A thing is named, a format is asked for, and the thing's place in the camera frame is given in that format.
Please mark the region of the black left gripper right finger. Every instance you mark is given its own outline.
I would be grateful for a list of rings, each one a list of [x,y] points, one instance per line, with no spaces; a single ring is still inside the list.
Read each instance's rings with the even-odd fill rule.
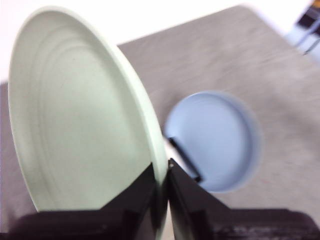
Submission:
[[[233,240],[231,209],[200,187],[176,161],[168,161],[168,198],[176,240]]]

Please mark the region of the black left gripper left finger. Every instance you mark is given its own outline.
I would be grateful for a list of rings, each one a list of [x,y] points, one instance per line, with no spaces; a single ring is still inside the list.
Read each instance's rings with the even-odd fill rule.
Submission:
[[[156,180],[150,164],[105,206],[96,210],[41,211],[19,218],[2,240],[138,240],[140,231],[155,239],[160,227]]]

